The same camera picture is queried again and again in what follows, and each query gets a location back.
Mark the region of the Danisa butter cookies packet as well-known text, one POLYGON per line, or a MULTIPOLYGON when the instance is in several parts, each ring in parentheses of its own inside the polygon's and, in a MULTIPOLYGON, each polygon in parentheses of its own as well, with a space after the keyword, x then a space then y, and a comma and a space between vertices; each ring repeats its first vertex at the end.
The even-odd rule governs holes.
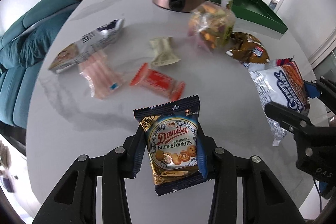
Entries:
POLYGON ((199 96, 133 111, 144 130, 157 195, 163 196, 207 180, 209 173, 198 137, 199 96))

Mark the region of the silver white snack bag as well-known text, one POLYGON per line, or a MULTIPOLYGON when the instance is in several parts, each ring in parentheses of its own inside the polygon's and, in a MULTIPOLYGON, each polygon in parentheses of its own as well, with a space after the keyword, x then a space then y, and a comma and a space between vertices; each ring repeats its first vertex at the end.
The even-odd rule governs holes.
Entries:
POLYGON ((123 29, 124 19, 116 19, 83 35, 78 41, 65 47, 49 66, 49 71, 57 73, 72 65, 87 61, 90 56, 114 44, 123 29))

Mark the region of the red small snack packet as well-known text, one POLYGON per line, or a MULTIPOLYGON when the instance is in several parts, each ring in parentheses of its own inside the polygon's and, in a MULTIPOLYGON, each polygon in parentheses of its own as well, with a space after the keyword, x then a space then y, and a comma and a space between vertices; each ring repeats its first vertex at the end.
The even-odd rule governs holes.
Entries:
POLYGON ((142 86, 170 101, 179 100, 186 86, 183 81, 177 81, 164 73, 151 69, 148 63, 141 65, 129 85, 142 86))

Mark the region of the teal sofa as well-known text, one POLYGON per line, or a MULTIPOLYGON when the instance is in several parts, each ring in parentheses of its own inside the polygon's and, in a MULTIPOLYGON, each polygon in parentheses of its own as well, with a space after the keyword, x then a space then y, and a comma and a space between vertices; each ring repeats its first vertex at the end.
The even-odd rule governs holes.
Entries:
POLYGON ((43 60, 82 0, 41 0, 1 36, 1 122, 27 127, 43 60))

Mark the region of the white blue cookie bag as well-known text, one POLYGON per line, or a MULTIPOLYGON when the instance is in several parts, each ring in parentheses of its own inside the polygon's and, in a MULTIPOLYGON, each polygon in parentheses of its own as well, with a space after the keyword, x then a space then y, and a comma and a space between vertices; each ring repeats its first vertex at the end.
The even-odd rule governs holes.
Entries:
POLYGON ((255 83, 262 107, 270 102, 308 116, 310 103, 298 66, 291 58, 243 63, 255 83))

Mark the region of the pink striped snack packet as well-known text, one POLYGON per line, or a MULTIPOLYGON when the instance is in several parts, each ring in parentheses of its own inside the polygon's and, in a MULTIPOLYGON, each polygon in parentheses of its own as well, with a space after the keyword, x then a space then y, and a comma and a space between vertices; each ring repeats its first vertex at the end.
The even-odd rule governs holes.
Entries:
POLYGON ((110 67, 103 50, 92 54, 86 61, 79 63, 78 67, 80 75, 88 81, 91 97, 106 99, 124 83, 120 73, 110 67))

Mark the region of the brown gold oatmeal bag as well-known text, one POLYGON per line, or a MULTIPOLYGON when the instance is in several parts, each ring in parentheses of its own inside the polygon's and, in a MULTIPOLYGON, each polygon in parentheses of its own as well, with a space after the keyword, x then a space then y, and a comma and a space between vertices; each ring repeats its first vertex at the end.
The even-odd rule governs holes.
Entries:
POLYGON ((268 52, 258 38, 244 32, 232 32, 233 46, 226 54, 241 63, 265 64, 270 61, 268 52))

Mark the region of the green tray box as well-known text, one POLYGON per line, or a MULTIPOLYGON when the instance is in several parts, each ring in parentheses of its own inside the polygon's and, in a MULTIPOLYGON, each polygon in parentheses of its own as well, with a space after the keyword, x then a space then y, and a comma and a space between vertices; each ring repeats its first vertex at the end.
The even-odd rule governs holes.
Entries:
MULTIPOLYGON (((222 0, 210 0, 220 4, 222 0)), ((232 11, 237 18, 250 21, 285 34, 288 27, 262 0, 233 0, 232 11)))

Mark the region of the clear bag mixed snacks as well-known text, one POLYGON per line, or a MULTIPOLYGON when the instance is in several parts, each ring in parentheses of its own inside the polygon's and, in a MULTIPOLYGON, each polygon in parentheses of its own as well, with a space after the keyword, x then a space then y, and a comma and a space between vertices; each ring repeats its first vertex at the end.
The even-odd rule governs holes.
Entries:
POLYGON ((208 52, 224 47, 236 22, 233 4, 233 0, 222 0, 219 5, 210 1, 199 5, 191 13, 187 35, 208 52))

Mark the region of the beige small snack packet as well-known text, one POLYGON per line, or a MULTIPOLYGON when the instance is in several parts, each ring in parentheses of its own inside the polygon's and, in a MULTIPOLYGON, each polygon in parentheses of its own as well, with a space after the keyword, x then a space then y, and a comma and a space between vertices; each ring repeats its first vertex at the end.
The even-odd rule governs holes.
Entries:
POLYGON ((149 41, 155 57, 151 61, 151 67, 163 67, 179 62, 181 59, 174 53, 171 47, 172 37, 153 38, 149 41))

